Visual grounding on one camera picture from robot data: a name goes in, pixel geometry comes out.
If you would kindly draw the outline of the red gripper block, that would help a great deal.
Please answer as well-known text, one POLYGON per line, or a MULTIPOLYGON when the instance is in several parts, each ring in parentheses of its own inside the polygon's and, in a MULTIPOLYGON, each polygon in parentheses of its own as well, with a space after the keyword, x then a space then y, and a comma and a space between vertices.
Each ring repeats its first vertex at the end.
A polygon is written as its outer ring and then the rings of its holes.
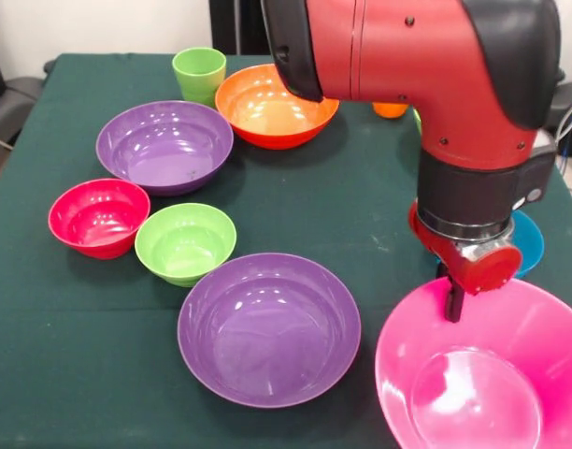
POLYGON ((500 235, 492 239, 449 239, 422 222, 418 214, 418 203, 414 201, 408 212, 408 222, 422 245, 440 259, 436 267, 436 278, 450 281, 444 317, 451 323, 458 323, 461 319, 465 291, 476 295, 500 288, 515 275, 521 265, 522 254, 512 244, 513 220, 509 221, 500 235))

